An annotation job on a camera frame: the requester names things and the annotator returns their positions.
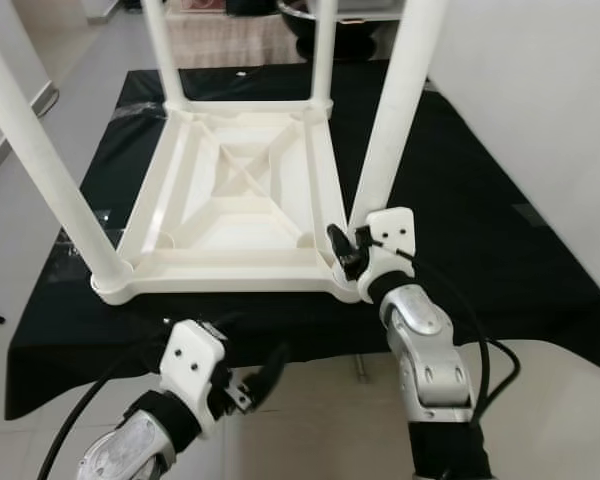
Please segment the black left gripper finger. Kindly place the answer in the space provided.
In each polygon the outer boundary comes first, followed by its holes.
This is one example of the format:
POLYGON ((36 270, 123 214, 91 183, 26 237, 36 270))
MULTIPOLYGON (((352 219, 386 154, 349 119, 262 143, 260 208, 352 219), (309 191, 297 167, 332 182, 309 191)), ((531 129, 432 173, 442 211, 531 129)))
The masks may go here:
POLYGON ((263 406, 273 389, 280 384, 288 360, 290 360, 290 348, 277 346, 269 352, 260 369, 248 376, 248 397, 251 406, 263 406))

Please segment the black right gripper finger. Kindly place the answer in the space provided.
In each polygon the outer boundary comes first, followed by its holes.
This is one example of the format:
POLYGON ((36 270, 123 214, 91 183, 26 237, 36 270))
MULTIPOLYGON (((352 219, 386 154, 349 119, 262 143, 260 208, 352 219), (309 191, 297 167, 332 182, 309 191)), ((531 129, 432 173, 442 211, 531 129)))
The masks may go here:
POLYGON ((328 225, 327 237, 333 255, 346 279, 358 279, 361 275, 361 253, 350 237, 338 225, 328 225))

